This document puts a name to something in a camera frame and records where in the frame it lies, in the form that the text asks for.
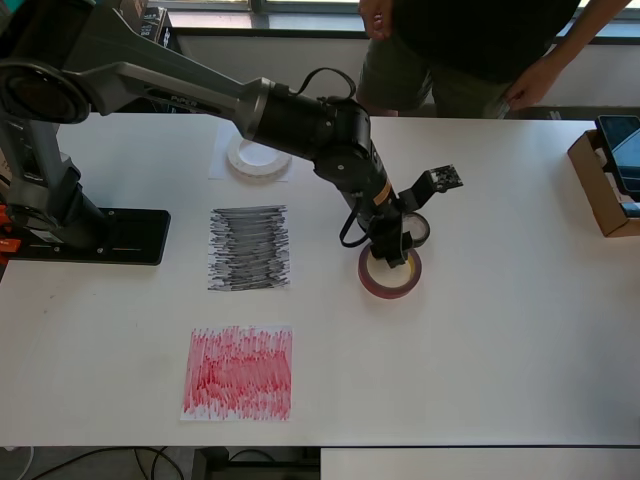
window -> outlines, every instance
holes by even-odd
[[[587,3],[589,3],[589,0],[580,0],[580,7],[578,8],[578,11],[584,8]],[[627,5],[627,8],[620,13],[619,19],[640,20],[640,0],[631,0],[631,3]]]
[[[237,10],[264,12],[356,13],[358,0],[150,0],[176,10]],[[578,12],[589,0],[581,0]],[[640,0],[632,0],[621,19],[640,20]]]

black scribbles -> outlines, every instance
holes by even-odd
[[[211,211],[209,290],[237,291],[289,285],[287,207]]]

robotic arm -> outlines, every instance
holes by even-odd
[[[461,185],[444,167],[396,195],[355,101],[311,99],[264,78],[238,83],[138,36],[106,4],[27,0],[0,37],[0,58],[0,142],[14,178],[9,214],[45,241],[95,249],[109,231],[49,124],[82,122],[90,105],[108,115],[139,97],[231,120],[246,139],[312,161],[351,207],[343,245],[369,239],[373,255],[392,267],[417,246],[403,216]],[[364,236],[347,243],[356,219]]]

black shirt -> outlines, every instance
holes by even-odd
[[[393,25],[426,58],[495,82],[542,57],[580,0],[396,0]]]

white table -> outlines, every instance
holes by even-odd
[[[640,450],[328,448],[322,480],[637,480]]]
[[[455,164],[423,209],[408,297],[369,295],[341,196],[207,179],[218,121],[92,116],[61,148],[99,206],[172,214],[157,267],[11,262],[0,283],[0,445],[637,444],[640,238],[600,234],[565,155],[587,122],[374,119],[396,190]],[[209,292],[209,210],[289,205],[289,290]],[[290,324],[284,423],[183,423],[194,327]]]

